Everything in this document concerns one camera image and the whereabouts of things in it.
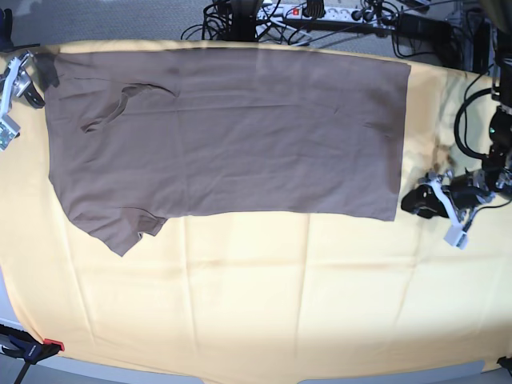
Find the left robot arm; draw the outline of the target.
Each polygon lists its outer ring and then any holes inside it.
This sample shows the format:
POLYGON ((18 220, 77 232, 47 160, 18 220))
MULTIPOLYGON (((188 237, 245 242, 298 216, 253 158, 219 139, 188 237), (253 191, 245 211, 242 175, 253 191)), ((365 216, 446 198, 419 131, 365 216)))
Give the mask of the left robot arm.
POLYGON ((420 182, 402 199, 401 209, 421 218, 448 218, 451 211, 457 220, 465 213, 474 218, 497 195, 511 203, 511 2, 481 1, 480 4, 497 29, 493 83, 490 88, 464 99, 455 116, 454 138, 457 148, 467 157, 481 161, 482 167, 452 178, 448 185, 442 183, 444 177, 440 174, 420 182), (474 101, 487 95, 498 106, 489 125, 489 153, 482 154, 462 142, 460 121, 474 101))

